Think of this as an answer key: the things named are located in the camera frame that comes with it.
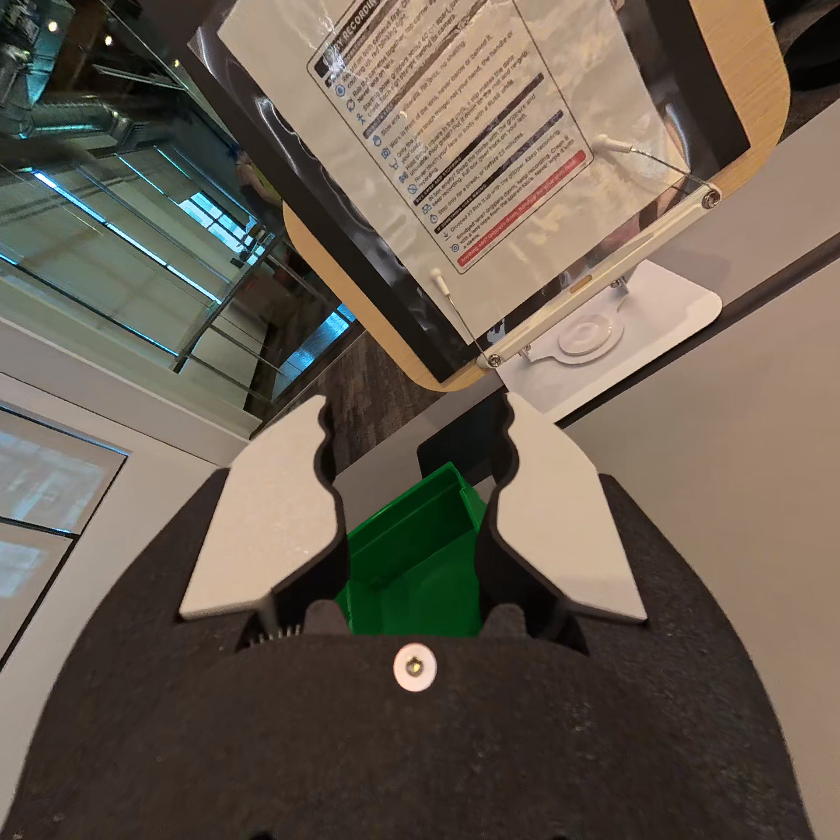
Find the printed instruction sheet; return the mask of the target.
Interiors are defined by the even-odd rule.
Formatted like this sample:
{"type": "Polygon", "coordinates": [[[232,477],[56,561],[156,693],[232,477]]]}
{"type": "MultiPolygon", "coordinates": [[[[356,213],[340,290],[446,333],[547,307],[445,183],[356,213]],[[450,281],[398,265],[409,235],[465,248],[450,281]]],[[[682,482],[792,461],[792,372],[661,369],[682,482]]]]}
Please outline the printed instruction sheet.
{"type": "Polygon", "coordinates": [[[237,2],[218,29],[459,335],[479,338],[673,182],[645,2],[237,2]]]}

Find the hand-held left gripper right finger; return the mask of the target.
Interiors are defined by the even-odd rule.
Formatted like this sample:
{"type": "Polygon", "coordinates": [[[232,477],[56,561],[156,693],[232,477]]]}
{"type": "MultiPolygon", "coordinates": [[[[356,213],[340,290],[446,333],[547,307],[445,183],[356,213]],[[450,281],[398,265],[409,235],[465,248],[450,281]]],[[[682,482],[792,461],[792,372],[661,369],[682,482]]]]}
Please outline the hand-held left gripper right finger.
{"type": "Polygon", "coordinates": [[[532,638],[559,642],[580,617],[642,627],[648,614],[599,474],[522,396],[501,398],[495,486],[476,539],[483,633],[510,608],[532,638]]]}

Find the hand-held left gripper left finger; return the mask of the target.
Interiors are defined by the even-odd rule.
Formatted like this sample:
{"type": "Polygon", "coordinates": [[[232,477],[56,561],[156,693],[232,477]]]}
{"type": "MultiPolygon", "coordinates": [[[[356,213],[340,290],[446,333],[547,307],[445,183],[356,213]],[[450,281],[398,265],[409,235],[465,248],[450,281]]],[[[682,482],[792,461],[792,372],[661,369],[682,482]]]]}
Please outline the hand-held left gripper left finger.
{"type": "Polygon", "coordinates": [[[309,606],[346,584],[335,477],[332,411],[315,395],[232,462],[179,617],[250,613],[263,631],[302,630],[309,606]]]}

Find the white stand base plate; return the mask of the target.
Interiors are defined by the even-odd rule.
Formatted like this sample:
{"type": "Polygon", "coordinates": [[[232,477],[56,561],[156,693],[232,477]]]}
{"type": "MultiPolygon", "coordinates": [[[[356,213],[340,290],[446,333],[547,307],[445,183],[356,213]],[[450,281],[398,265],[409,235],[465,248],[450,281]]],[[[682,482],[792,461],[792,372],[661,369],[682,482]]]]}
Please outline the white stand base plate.
{"type": "Polygon", "coordinates": [[[498,370],[558,422],[715,321],[719,296],[650,261],[574,310],[498,370]]]}

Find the glass window wall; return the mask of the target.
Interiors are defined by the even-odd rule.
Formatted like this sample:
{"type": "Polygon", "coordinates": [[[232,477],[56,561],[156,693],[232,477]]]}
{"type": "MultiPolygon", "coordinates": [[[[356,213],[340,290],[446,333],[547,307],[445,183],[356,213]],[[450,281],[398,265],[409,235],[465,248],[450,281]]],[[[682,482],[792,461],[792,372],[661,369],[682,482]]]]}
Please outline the glass window wall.
{"type": "Polygon", "coordinates": [[[171,143],[2,139],[2,316],[231,430],[318,388],[361,327],[277,205],[171,143]]]}

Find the silver round ventilation duct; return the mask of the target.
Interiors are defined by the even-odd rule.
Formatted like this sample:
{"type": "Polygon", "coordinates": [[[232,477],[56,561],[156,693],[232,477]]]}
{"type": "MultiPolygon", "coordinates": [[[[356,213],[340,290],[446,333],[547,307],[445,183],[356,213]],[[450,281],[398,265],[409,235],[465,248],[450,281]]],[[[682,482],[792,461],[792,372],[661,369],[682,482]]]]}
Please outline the silver round ventilation duct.
{"type": "Polygon", "coordinates": [[[4,140],[76,139],[102,134],[125,144],[136,125],[152,120],[160,107],[142,96],[103,97],[61,92],[30,101],[28,73],[33,53],[2,44],[1,135],[4,140]]]}

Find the wooden sign board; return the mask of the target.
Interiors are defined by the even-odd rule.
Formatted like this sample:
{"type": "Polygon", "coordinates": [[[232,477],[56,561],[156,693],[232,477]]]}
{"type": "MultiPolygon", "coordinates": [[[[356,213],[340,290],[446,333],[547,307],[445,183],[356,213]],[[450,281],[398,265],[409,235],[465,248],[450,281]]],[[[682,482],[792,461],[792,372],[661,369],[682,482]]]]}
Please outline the wooden sign board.
{"type": "MultiPolygon", "coordinates": [[[[690,5],[710,60],[750,141],[747,151],[712,178],[722,200],[727,200],[770,158],[788,116],[791,87],[764,2],[692,1],[690,5]]],[[[353,327],[366,330],[415,384],[433,392],[457,392],[495,372],[470,361],[439,381],[403,332],[366,294],[362,268],[346,271],[336,260],[343,232],[317,236],[289,206],[284,218],[292,245],[354,313],[353,327]]]]}

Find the green plastic bin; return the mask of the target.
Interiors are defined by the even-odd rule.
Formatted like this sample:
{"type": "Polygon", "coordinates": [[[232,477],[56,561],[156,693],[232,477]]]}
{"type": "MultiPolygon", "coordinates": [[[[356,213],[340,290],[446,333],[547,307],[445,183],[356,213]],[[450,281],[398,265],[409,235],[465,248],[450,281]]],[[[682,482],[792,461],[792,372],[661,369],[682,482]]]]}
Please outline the green plastic bin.
{"type": "Polygon", "coordinates": [[[349,534],[337,596],[350,632],[474,637],[482,627],[476,540],[487,509],[447,463],[349,534]]]}

